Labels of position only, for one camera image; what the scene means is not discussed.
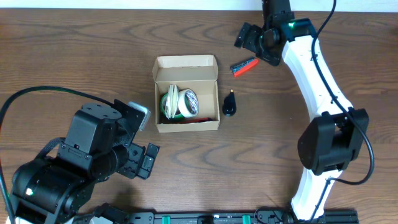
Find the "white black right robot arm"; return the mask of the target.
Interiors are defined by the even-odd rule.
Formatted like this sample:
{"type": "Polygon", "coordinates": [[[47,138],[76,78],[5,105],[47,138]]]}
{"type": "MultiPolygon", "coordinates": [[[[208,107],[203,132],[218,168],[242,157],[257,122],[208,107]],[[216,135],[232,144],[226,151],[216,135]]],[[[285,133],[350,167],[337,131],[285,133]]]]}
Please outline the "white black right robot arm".
{"type": "Polygon", "coordinates": [[[321,52],[321,29],[308,18],[296,18],[289,0],[263,1],[262,11],[263,26],[244,24],[234,44],[270,65],[288,66],[310,122],[297,143],[303,172],[289,208],[259,209],[255,218],[259,223],[356,223],[356,212],[327,212],[324,206],[361,147],[371,146],[366,135],[369,116],[356,109],[336,84],[321,52]]]}

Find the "cardboard box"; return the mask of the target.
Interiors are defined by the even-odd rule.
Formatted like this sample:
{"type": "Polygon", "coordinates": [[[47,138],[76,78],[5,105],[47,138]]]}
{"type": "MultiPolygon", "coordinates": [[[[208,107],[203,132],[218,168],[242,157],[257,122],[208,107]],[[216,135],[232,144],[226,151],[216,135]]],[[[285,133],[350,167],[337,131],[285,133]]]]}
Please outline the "cardboard box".
{"type": "Polygon", "coordinates": [[[152,69],[155,82],[155,123],[160,133],[217,130],[220,125],[218,103],[218,64],[214,55],[184,55],[157,57],[152,69]],[[179,92],[191,89],[199,102],[195,117],[167,119],[160,110],[160,101],[169,85],[178,86],[179,92]],[[204,123],[177,124],[198,118],[212,118],[204,123]]]}

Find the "white tape roll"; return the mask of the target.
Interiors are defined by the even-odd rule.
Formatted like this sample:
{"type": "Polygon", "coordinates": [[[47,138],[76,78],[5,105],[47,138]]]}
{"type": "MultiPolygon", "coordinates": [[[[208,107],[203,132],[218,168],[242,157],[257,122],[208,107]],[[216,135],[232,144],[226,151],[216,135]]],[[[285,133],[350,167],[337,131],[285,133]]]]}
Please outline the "white tape roll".
{"type": "Polygon", "coordinates": [[[195,117],[199,112],[199,102],[194,91],[182,90],[178,93],[178,110],[184,118],[195,117]]]}

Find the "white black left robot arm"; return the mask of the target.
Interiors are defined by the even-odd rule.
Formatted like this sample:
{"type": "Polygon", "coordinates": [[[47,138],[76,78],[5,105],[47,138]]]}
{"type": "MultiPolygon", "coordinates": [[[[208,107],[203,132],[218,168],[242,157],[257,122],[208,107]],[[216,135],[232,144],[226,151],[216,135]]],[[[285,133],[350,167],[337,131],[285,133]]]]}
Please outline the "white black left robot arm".
{"type": "Polygon", "coordinates": [[[10,195],[15,221],[66,223],[87,203],[94,186],[118,173],[147,179],[159,147],[134,144],[150,111],[134,102],[84,104],[67,136],[51,140],[14,173],[10,195]]]}

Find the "yellow sticky note pad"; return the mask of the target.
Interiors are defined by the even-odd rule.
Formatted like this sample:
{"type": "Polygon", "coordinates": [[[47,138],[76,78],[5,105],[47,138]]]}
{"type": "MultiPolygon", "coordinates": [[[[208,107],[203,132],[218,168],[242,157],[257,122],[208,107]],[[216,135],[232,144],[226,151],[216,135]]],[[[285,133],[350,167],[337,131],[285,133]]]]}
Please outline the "yellow sticky note pad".
{"type": "Polygon", "coordinates": [[[168,119],[174,119],[178,109],[179,89],[177,85],[170,84],[167,92],[165,115],[168,119]]]}

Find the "red utility knife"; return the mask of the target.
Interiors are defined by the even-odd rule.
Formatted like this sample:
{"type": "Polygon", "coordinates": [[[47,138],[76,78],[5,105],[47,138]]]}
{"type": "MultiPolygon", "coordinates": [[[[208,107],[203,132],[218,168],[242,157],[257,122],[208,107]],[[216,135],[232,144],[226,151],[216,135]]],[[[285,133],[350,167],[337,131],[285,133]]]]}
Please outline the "red utility knife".
{"type": "Polygon", "coordinates": [[[177,124],[204,123],[204,122],[209,122],[209,121],[213,121],[213,119],[212,118],[198,118],[198,119],[180,121],[180,122],[177,122],[177,124]]]}

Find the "green tape roll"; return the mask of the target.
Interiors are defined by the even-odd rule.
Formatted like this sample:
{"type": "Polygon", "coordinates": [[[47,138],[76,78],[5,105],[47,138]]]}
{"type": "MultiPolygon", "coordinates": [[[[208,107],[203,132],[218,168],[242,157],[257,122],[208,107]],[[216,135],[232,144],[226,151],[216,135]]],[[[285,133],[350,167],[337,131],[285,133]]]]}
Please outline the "green tape roll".
{"type": "Polygon", "coordinates": [[[169,94],[166,93],[160,101],[160,110],[167,119],[177,120],[190,118],[192,116],[187,106],[187,97],[185,94],[178,94],[177,97],[177,110],[171,111],[171,102],[169,101],[169,94]]]}

